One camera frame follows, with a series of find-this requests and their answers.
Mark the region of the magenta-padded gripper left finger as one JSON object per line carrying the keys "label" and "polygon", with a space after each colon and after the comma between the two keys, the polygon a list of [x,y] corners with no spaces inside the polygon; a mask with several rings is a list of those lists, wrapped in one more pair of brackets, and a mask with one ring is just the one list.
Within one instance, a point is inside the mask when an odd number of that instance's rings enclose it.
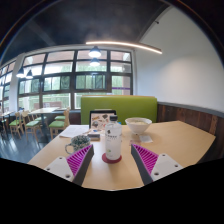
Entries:
{"label": "magenta-padded gripper left finger", "polygon": [[81,186],[93,155],[93,145],[89,145],[68,157],[57,157],[45,168],[45,171]]}

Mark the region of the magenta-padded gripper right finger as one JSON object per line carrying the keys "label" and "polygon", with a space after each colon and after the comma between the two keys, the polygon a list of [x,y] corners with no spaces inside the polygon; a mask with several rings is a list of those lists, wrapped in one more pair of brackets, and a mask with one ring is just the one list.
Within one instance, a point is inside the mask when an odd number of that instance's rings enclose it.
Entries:
{"label": "magenta-padded gripper right finger", "polygon": [[150,184],[182,169],[168,154],[156,154],[142,146],[132,144],[131,154],[144,185]]}

